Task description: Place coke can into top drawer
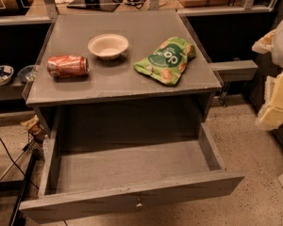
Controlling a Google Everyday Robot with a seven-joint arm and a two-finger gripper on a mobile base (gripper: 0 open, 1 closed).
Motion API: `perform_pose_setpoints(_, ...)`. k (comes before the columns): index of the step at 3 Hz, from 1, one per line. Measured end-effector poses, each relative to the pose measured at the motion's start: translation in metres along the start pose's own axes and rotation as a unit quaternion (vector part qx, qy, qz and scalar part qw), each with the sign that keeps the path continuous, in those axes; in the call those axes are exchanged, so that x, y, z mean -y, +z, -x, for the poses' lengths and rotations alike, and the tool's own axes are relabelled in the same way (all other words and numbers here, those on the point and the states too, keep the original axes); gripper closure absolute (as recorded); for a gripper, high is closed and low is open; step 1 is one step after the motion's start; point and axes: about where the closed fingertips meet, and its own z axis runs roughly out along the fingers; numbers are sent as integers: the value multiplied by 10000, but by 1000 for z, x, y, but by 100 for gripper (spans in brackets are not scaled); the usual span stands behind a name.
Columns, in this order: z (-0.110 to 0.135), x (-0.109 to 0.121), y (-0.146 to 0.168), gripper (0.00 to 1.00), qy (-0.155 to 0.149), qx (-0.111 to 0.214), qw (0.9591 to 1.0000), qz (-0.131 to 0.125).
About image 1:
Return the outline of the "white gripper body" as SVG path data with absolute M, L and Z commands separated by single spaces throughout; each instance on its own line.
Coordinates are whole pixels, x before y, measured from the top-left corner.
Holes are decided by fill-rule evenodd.
M 257 40 L 252 50 L 259 54 L 270 53 L 272 62 L 283 68 L 283 20 L 276 29 Z

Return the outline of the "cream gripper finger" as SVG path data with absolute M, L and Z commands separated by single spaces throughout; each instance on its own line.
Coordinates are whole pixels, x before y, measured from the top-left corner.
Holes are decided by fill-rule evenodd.
M 265 102 L 261 107 L 255 126 L 259 129 L 271 131 L 283 124 L 283 71 L 275 77 L 275 87 L 271 103 L 265 107 Z
M 264 84 L 265 107 L 268 107 L 271 103 L 271 99 L 272 99 L 273 92 L 274 92 L 274 87 L 275 87 L 275 78 L 268 75 L 266 77 L 265 84 Z

